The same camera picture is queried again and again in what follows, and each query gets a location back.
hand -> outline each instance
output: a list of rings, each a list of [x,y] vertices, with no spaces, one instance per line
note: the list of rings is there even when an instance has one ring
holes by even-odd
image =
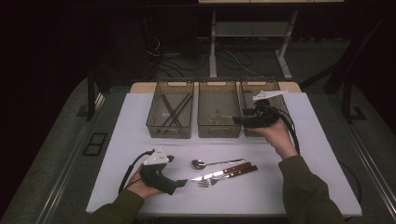
[[[266,128],[249,129],[255,133],[261,133],[267,142],[276,150],[276,153],[285,160],[288,157],[298,155],[293,143],[291,142],[289,130],[282,119]]]
[[[129,179],[129,182],[128,182],[129,186],[126,189],[128,189],[128,190],[134,192],[135,194],[139,195],[144,200],[146,200],[150,196],[163,193],[162,191],[160,191],[158,189],[155,189],[153,187],[147,186],[145,184],[145,182],[143,182],[143,180],[141,179],[140,173],[139,173],[141,168],[142,168],[142,164],[140,164],[140,166],[137,169],[137,171]]]

floor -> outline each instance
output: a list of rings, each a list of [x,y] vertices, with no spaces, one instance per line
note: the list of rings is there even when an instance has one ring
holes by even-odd
[[[158,65],[156,77],[208,77],[207,39],[201,44],[197,59],[182,57],[172,51]],[[285,55],[293,81],[301,83],[337,62],[348,47],[347,40],[299,40],[290,42]],[[274,39],[232,40],[217,42],[218,77],[265,76],[282,78],[274,50],[280,42]],[[346,178],[361,201],[362,217],[347,223],[396,223],[394,212],[384,192],[396,189],[396,138],[384,121],[354,88],[352,105],[365,116],[353,124],[341,115],[341,90],[326,94],[327,77],[303,89],[308,94],[318,119],[340,161]],[[29,173],[1,223],[85,223],[85,208],[94,181],[106,154],[118,114],[129,87],[114,87],[100,94],[97,112],[87,121],[87,83],[81,82],[70,95],[47,140],[40,149]],[[106,141],[98,156],[83,156],[93,133],[106,133]],[[364,161],[373,159],[379,174]],[[385,184],[378,180],[382,176]],[[285,219],[264,218],[156,218],[152,223],[285,223]]]

white device part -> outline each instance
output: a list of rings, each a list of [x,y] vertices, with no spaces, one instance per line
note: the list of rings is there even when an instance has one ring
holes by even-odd
[[[163,150],[163,147],[160,147],[158,149],[155,149],[155,151],[149,156],[143,164],[145,165],[154,165],[154,164],[164,164],[168,163],[169,159],[166,156],[165,151]]]
[[[274,96],[284,94],[286,92],[288,91],[261,91],[259,94],[253,96],[253,100],[258,101],[258,100],[268,99]]]

olive green sweater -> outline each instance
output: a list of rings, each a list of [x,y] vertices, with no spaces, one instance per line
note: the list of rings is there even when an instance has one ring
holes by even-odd
[[[283,203],[291,224],[345,223],[338,207],[329,198],[326,183],[309,171],[303,157],[287,158],[279,167],[284,176]],[[96,210],[88,223],[131,224],[143,203],[140,196],[123,190],[114,203]]]

wooden desk edge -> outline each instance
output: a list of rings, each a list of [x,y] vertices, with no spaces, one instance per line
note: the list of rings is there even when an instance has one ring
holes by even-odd
[[[295,82],[278,82],[282,91],[301,92],[300,87]],[[136,82],[132,85],[130,93],[154,93],[156,82]],[[195,91],[198,91],[198,82],[195,82]]]

